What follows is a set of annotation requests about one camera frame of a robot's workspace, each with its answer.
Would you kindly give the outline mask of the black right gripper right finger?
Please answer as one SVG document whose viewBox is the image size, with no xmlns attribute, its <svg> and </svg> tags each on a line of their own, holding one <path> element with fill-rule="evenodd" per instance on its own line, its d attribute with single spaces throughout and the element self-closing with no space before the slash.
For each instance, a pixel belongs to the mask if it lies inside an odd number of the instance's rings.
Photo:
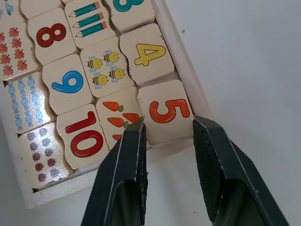
<svg viewBox="0 0 301 226">
<path fill-rule="evenodd" d="M 214 226 L 286 226 L 252 160 L 218 123 L 194 116 L 193 142 L 200 185 Z"/>
</svg>

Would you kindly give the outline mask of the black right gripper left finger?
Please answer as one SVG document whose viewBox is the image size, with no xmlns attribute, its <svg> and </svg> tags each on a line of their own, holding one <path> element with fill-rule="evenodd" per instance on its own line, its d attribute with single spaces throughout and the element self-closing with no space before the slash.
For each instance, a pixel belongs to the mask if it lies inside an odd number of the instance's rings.
<svg viewBox="0 0 301 226">
<path fill-rule="evenodd" d="M 83 226 L 143 226 L 148 178 L 146 127 L 130 124 L 99 166 Z"/>
</svg>

